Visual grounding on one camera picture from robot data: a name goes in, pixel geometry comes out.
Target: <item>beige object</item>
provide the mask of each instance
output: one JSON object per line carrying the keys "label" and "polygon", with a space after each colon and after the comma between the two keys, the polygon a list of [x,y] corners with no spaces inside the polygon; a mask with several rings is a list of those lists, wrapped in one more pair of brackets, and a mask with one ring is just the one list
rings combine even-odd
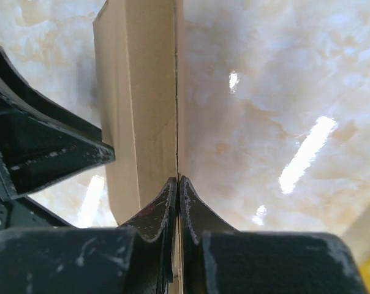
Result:
{"label": "beige object", "polygon": [[175,6],[110,0],[94,21],[108,193],[119,224],[176,175]]}

